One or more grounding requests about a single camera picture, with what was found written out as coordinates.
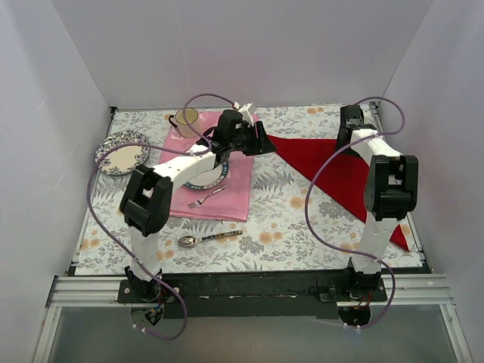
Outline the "patterned handle spoon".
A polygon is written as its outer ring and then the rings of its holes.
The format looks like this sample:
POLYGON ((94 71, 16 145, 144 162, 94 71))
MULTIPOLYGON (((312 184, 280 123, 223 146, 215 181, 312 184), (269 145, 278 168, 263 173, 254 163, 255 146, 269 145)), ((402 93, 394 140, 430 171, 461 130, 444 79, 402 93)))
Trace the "patterned handle spoon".
POLYGON ((220 240, 225 237, 236 237, 242 235, 242 230, 229 231, 225 233, 212 234, 205 237, 184 236, 178 239, 178 245, 184 248, 194 248, 198 244, 211 240, 220 240))

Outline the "silver fork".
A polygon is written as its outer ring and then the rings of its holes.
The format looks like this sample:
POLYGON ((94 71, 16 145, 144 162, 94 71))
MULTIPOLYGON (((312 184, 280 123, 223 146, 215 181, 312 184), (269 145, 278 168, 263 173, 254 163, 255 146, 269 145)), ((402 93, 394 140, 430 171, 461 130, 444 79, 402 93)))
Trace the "silver fork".
POLYGON ((214 196, 215 194, 217 194, 217 193, 219 193, 219 192, 222 192, 222 191, 226 190, 227 188, 228 188, 228 185, 223 185, 223 186, 221 186, 220 188, 217 188, 217 189, 215 189, 214 191, 211 191, 211 192, 210 192, 209 194, 207 194, 205 197, 203 197, 203 198, 201 198, 201 199, 199 199, 199 200, 195 200, 195 201, 194 201, 194 202, 192 202, 192 203, 189 203, 189 204, 188 204, 188 207, 189 207, 190 209, 198 208, 199 206, 203 205, 203 203, 204 203, 204 202, 205 202, 207 199, 211 198, 212 196, 214 196))

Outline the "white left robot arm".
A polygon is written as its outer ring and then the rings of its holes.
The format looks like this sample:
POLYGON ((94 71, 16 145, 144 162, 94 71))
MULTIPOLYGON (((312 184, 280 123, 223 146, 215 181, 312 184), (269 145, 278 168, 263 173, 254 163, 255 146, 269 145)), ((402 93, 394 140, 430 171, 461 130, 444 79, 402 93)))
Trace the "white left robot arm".
POLYGON ((125 274, 130 289, 142 301, 151 303, 160 296, 160 282, 154 279, 160 273, 158 236, 169 218, 174 192, 227 162, 233 152, 251 157, 275 151, 262 122, 253 120, 246 111, 224 110, 213 130, 204 132, 181 155, 154 167, 135 168, 119 207, 129 227, 134 254, 125 274))

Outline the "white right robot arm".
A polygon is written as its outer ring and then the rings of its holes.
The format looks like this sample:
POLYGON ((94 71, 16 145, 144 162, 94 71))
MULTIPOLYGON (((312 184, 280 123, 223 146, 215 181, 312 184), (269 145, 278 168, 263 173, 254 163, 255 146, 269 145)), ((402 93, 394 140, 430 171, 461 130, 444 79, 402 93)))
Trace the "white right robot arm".
POLYGON ((360 157, 368 167, 363 183, 366 221, 358 252, 349 259, 343 294, 359 300, 380 289, 379 260, 407 213, 417 204, 418 159, 390 147, 357 104, 340 108, 337 150, 360 157))

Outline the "red cloth napkin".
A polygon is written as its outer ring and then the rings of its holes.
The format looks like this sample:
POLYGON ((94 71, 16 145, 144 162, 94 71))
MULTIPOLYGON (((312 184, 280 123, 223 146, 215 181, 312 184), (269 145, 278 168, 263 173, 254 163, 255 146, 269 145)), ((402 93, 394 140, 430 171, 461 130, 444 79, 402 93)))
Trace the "red cloth napkin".
MULTIPOLYGON (((335 139, 279 138, 270 135, 276 154, 309 181, 334 154, 335 139)), ((412 155, 365 161, 356 152, 337 155, 315 180, 324 193, 359 220, 403 219, 417 202, 418 160, 412 155)))

